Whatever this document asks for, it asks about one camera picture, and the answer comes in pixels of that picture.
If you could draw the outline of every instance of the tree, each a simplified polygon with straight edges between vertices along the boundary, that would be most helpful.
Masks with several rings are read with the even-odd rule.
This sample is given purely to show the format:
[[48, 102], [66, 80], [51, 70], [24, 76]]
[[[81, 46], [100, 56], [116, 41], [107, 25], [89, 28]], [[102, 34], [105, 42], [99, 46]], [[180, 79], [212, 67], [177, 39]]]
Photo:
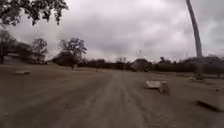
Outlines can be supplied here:
[[[84, 40], [81, 40], [79, 38], [71, 38], [71, 40], [61, 40], [59, 43], [59, 47], [61, 48], [61, 52], [70, 53], [71, 57], [75, 58], [74, 60], [77, 60], [80, 62], [82, 60], [82, 55], [86, 54], [86, 47], [84, 45]], [[71, 68], [73, 69], [73, 65], [75, 62], [73, 59], [71, 63]]]
[[16, 40], [7, 30], [0, 30], [0, 63], [3, 64], [4, 57], [10, 52]]
[[49, 21], [52, 12], [59, 24], [64, 9], [68, 9], [64, 0], [1, 0], [0, 25], [17, 25], [21, 14], [26, 14], [35, 25], [41, 19]]
[[47, 53], [47, 41], [42, 38], [35, 39], [32, 43], [32, 51], [34, 56], [36, 56], [37, 61], [42, 60], [42, 57], [45, 57]]
[[159, 64], [165, 64], [165, 65], [169, 65], [171, 64], [172, 62], [168, 59], [165, 59], [164, 57], [160, 57], [160, 62]]
[[190, 0], [186, 0], [187, 7], [191, 16], [192, 26], [194, 30], [194, 37], [195, 37], [195, 45], [196, 45], [196, 53], [198, 58], [198, 65], [197, 65], [197, 79], [203, 79], [203, 56], [202, 56], [202, 46], [201, 46], [201, 39], [198, 30], [198, 24], [195, 18], [195, 14], [191, 5]]

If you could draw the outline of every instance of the overcast sky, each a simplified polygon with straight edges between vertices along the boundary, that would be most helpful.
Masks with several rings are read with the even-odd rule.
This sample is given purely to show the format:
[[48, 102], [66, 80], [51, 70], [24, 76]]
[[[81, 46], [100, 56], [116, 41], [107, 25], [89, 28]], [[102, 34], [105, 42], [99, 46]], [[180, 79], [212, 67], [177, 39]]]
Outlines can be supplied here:
[[[52, 19], [36, 26], [26, 17], [8, 27], [26, 43], [42, 37], [49, 55], [55, 56], [61, 39], [86, 41], [88, 58], [137, 57], [172, 60], [195, 56], [195, 44], [185, 0], [66, 0], [59, 26]], [[203, 54], [224, 56], [223, 0], [192, 0], [202, 38]]]

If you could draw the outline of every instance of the dirt road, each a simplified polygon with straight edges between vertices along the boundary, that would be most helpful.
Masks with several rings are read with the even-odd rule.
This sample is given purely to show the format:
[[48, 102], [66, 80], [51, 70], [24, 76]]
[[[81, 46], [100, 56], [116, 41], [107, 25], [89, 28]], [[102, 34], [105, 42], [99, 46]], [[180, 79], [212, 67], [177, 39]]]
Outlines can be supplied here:
[[144, 73], [119, 71], [43, 70], [41, 76], [14, 76], [11, 81], [7, 75], [1, 78], [1, 128], [223, 126], [223, 115], [198, 107], [175, 89], [170, 96], [145, 90], [144, 81], [161, 78], [156, 75], [149, 78]]

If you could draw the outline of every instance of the foliage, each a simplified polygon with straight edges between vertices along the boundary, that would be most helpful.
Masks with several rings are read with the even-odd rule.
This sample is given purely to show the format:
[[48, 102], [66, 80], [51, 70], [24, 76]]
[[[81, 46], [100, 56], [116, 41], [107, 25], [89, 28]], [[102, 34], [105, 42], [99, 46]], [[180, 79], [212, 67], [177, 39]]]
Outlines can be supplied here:
[[32, 50], [37, 54], [46, 54], [47, 53], [47, 41], [39, 38], [35, 39], [32, 43]]
[[1, 0], [0, 25], [17, 25], [23, 13], [35, 25], [41, 19], [49, 21], [52, 12], [59, 24], [64, 9], [68, 9], [64, 0]]
[[53, 59], [53, 62], [61, 66], [73, 66], [78, 60], [76, 60], [72, 53], [62, 51]]
[[82, 55], [86, 54], [87, 48], [85, 47], [84, 40], [79, 38], [71, 38], [71, 40], [61, 40], [59, 47], [63, 52], [69, 52], [73, 56], [81, 60]]
[[3, 63], [4, 56], [10, 52], [15, 42], [16, 39], [7, 30], [0, 30], [0, 63]]

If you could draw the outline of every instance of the gravel path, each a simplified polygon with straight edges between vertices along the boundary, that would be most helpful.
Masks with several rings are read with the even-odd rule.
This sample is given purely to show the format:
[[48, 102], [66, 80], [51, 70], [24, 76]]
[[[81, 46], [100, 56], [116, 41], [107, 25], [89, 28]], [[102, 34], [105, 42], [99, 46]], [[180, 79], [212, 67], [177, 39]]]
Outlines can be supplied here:
[[143, 88], [145, 80], [157, 79], [156, 75], [149, 77], [140, 73], [118, 71], [94, 73], [95, 75], [93, 73], [87, 73], [85, 77], [69, 74], [70, 77], [42, 82], [44, 85], [21, 92], [14, 97], [7, 96], [6, 92], [4, 95], [1, 94], [0, 127], [222, 128], [223, 126], [222, 114], [198, 107], [185, 95], [177, 93], [176, 86], [173, 86], [175, 89], [170, 96], [155, 90], [145, 90]]

